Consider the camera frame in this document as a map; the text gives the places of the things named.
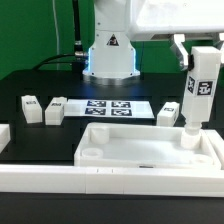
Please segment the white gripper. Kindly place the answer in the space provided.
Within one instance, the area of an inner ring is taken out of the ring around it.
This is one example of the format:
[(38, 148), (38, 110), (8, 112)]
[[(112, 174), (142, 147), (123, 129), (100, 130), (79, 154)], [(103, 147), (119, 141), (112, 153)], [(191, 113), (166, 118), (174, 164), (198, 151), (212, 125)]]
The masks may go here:
[[(169, 35), (170, 49), (181, 71), (194, 68), (194, 58), (185, 49), (184, 34), (224, 31), (224, 0), (128, 0), (126, 34), (132, 41), (148, 41), (154, 35)], [(224, 64), (224, 33), (217, 45)]]

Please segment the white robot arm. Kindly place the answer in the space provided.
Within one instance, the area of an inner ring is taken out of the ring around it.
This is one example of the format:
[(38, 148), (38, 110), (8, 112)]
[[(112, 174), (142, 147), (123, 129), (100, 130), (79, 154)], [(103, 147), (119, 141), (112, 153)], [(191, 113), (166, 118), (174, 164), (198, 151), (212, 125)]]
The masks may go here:
[(95, 40), (83, 75), (101, 80), (136, 77), (133, 41), (171, 39), (180, 66), (190, 65), (183, 42), (224, 33), (224, 0), (93, 0)]

